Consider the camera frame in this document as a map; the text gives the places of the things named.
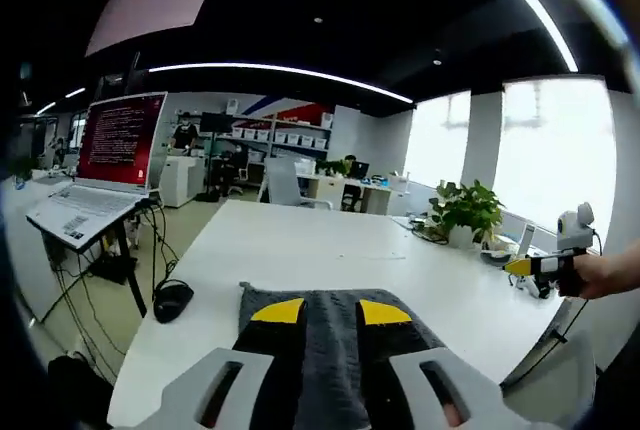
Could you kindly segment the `person's right hand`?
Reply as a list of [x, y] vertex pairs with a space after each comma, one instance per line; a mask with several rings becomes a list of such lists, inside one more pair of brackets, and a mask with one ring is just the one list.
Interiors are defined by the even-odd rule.
[[574, 267], [584, 281], [579, 293], [581, 298], [592, 300], [607, 294], [609, 272], [605, 257], [591, 254], [579, 255], [574, 258]]

